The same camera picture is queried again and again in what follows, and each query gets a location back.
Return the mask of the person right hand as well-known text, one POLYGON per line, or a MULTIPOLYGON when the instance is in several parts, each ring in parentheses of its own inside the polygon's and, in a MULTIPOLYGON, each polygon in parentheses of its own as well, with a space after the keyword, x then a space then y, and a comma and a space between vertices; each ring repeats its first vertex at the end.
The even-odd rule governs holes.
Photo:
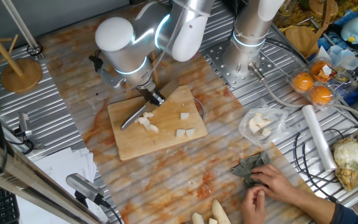
POLYGON ((284 203, 292 203, 293 192, 296 192, 297 188, 275 166, 266 164, 255 167, 252 169, 250 177, 260 181, 260 184, 255 184, 255 186, 262 189, 270 198, 284 203))

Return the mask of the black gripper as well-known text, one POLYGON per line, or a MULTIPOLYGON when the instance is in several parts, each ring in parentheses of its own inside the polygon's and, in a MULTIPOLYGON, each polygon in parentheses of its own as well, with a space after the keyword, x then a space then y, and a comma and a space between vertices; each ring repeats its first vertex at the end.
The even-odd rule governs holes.
POLYGON ((152 105, 161 105, 165 101, 165 97, 159 92, 154 82, 138 85, 137 90, 139 90, 141 95, 152 105))

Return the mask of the person left hand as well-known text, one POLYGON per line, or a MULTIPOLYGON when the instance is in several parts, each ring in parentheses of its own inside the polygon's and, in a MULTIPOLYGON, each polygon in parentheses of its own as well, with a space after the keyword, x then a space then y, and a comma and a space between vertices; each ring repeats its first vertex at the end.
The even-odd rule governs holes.
POLYGON ((243 224, 263 224, 265 221, 265 192, 262 186, 247 190, 241 205, 243 224))

